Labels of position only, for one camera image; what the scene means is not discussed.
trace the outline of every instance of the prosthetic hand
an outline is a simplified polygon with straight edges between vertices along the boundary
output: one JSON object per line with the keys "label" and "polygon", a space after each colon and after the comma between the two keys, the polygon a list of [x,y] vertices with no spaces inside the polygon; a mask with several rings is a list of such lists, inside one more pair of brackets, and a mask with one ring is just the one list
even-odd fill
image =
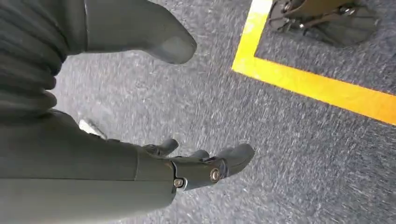
{"label": "prosthetic hand", "polygon": [[137,146],[81,131],[53,110],[68,55],[140,49],[187,62],[196,43],[146,0],[0,1],[0,223],[99,223],[169,205],[177,189],[213,185],[245,168],[249,145],[167,158],[174,140]]}

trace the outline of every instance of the silver screw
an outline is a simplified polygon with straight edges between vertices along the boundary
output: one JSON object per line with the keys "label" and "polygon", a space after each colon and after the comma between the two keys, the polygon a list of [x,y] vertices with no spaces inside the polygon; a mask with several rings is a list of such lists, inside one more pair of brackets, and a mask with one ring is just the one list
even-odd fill
{"label": "silver screw", "polygon": [[211,177],[211,181],[214,182],[214,183],[219,181],[220,180],[220,171],[219,171],[219,169],[217,169],[217,168],[212,169],[210,177]]}
{"label": "silver screw", "polygon": [[173,181],[173,185],[177,188],[181,188],[184,185],[184,180],[183,179],[175,179]]}

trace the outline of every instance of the floor marking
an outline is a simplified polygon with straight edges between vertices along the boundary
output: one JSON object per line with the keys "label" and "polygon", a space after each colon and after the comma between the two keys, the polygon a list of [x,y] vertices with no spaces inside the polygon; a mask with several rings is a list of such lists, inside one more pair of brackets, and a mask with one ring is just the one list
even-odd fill
{"label": "floor marking", "polygon": [[232,69],[396,126],[396,96],[255,57],[272,0],[253,0]]}

